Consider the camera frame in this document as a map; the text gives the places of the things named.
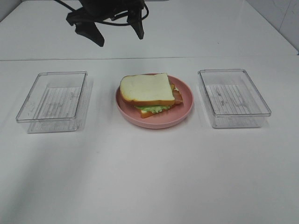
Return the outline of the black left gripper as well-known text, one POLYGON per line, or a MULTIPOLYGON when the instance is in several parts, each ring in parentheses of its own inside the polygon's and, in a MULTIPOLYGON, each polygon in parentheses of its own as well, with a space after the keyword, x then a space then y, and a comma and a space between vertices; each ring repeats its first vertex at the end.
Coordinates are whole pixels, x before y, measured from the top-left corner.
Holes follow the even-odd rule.
POLYGON ((86 37, 100 47, 104 46, 104 37, 94 22, 114 25, 114 21, 127 18, 125 25, 130 25, 140 40, 144 37, 142 10, 143 0, 81 0, 82 7, 68 13, 66 20, 75 24, 75 32, 86 37))

